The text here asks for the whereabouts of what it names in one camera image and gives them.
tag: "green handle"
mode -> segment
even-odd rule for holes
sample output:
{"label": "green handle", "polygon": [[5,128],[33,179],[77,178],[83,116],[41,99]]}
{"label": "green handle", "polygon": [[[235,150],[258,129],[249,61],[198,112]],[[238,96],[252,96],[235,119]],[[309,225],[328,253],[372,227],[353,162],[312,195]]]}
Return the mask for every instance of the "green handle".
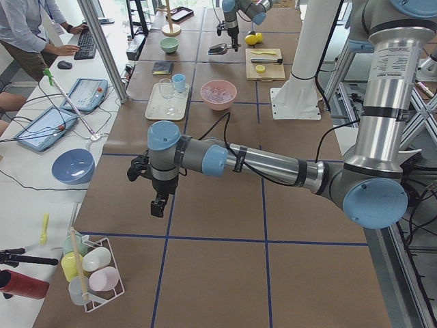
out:
{"label": "green handle", "polygon": [[50,83],[51,86],[53,86],[53,82],[52,82],[53,75],[52,75],[52,73],[50,72],[50,70],[49,70],[48,68],[46,68],[46,69],[43,70],[42,72],[44,73],[44,75],[47,75],[47,76],[48,76],[48,82]]}

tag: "computer mouse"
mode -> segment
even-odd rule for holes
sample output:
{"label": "computer mouse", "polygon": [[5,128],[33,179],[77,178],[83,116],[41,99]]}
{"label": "computer mouse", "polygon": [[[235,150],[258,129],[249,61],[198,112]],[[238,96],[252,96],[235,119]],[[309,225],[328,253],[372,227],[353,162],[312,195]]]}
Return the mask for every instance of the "computer mouse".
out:
{"label": "computer mouse", "polygon": [[69,63],[68,61],[61,60],[59,63],[57,63],[57,67],[60,70],[69,70],[71,67],[73,67],[73,64]]}

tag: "person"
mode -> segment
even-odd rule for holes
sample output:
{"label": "person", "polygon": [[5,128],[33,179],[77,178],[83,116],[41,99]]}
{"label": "person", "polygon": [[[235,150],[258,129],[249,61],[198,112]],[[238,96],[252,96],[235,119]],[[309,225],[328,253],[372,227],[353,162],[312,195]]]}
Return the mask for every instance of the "person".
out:
{"label": "person", "polygon": [[[19,111],[20,108],[26,103],[26,98],[19,94],[10,94],[9,92],[0,93],[0,113],[5,111]],[[0,135],[5,132],[9,123],[0,120]]]}
{"label": "person", "polygon": [[79,34],[87,25],[68,24],[55,0],[0,0],[0,43],[36,81],[44,76],[57,56],[71,56],[75,45],[54,46],[42,26],[44,11],[68,33]]}

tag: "keyboard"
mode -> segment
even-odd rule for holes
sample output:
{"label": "keyboard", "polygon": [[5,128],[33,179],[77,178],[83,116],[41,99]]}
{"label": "keyboard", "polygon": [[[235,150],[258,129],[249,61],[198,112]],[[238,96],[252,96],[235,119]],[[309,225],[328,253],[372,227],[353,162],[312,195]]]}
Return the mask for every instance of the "keyboard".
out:
{"label": "keyboard", "polygon": [[75,60],[92,59],[96,56],[96,43],[89,29],[82,30],[77,45],[81,49],[74,55]]}

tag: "red bottle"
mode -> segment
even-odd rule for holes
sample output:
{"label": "red bottle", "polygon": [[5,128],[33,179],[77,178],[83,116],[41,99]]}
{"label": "red bottle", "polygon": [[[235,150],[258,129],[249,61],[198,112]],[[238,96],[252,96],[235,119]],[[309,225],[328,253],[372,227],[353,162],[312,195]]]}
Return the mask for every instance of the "red bottle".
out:
{"label": "red bottle", "polygon": [[42,299],[46,296],[48,286],[48,282],[15,271],[0,271],[0,292],[30,297],[31,299]]}

